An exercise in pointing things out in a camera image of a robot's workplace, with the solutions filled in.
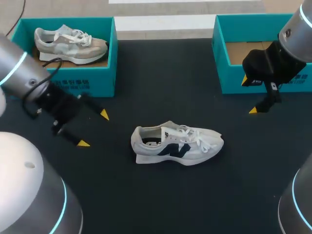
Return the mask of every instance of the shoe heel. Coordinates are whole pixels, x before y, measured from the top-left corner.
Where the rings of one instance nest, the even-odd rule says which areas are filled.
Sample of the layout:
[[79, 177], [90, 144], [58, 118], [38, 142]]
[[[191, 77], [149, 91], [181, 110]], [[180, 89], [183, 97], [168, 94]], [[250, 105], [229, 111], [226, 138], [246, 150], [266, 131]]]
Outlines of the shoe heel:
[[40, 52], [39, 60], [40, 61], [50, 61], [52, 59], [60, 58], [60, 55], [53, 55]]
[[145, 155], [136, 155], [137, 164], [149, 164], [149, 163], [158, 163], [162, 162], [165, 159], [163, 156], [145, 156]]

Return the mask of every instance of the shoe sole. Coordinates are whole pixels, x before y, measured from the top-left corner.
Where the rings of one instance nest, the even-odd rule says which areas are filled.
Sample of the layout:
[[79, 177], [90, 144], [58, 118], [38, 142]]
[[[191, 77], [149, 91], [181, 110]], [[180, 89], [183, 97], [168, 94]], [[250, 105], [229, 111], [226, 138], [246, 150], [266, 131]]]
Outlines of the shoe sole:
[[146, 156], [146, 155], [136, 155], [136, 163], [137, 164], [150, 164], [150, 163], [159, 163], [166, 160], [176, 161], [181, 163], [184, 166], [192, 166], [199, 163], [202, 163], [211, 157], [203, 157], [199, 159], [184, 159], [184, 158], [178, 158], [178, 157], [172, 157], [172, 156]]
[[47, 53], [40, 52], [39, 59], [40, 61], [50, 61], [52, 59], [61, 58], [63, 61], [70, 61], [77, 65], [83, 65], [83, 64], [89, 64], [89, 63], [95, 62], [99, 60], [100, 58], [102, 58], [105, 54], [106, 53], [93, 57], [93, 58], [73, 58], [73, 57], [65, 56], [65, 55], [55, 55], [55, 54], [47, 54]]

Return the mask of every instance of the grey sneaker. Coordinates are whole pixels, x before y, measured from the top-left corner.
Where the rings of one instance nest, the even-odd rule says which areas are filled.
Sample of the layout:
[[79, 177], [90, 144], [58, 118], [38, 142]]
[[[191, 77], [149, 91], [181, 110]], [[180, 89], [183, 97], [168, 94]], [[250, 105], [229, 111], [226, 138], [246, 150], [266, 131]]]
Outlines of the grey sneaker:
[[49, 61], [61, 58], [75, 64], [88, 64], [103, 57], [108, 44], [102, 39], [63, 25], [56, 31], [35, 30], [35, 44], [40, 51], [39, 59]]
[[137, 127], [131, 136], [139, 164], [173, 160], [191, 166], [215, 156], [223, 144], [220, 133], [171, 121], [156, 127]]

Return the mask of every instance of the floor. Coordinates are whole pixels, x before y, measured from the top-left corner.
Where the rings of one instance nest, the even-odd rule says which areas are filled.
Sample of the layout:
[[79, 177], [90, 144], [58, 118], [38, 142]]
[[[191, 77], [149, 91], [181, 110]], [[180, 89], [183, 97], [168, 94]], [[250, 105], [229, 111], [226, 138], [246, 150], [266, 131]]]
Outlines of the floor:
[[[211, 38], [216, 14], [294, 12], [302, 0], [26, 0], [24, 17], [115, 16], [119, 39]], [[0, 1], [7, 32], [23, 0]]]

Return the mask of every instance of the shoe tongue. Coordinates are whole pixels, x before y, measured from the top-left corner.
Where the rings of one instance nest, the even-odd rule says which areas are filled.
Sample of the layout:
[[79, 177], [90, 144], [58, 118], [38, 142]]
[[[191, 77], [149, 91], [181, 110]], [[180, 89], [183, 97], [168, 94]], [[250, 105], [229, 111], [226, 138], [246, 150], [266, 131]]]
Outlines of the shoe tongue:
[[161, 127], [161, 142], [165, 141], [169, 135], [184, 137], [184, 134], [181, 131], [172, 128]]
[[67, 38], [67, 39], [69, 39], [69, 40], [72, 40], [72, 41], [74, 41], [74, 40], [76, 40], [77, 38], [75, 38], [75, 37], [73, 37], [73, 36], [70, 36], [70, 35], [66, 35], [66, 34], [61, 34], [61, 33], [55, 33], [55, 35], [54, 35], [54, 41], [56, 41], [59, 37], [64, 37], [64, 38]]
[[61, 28], [56, 30], [56, 32], [60, 33], [60, 34], [66, 34], [66, 35], [71, 35], [72, 36], [73, 29], [68, 27], [68, 26], [66, 26], [65, 24], [63, 24]]
[[56, 41], [59, 38], [60, 34], [59, 33], [55, 33], [54, 35], [54, 41]]

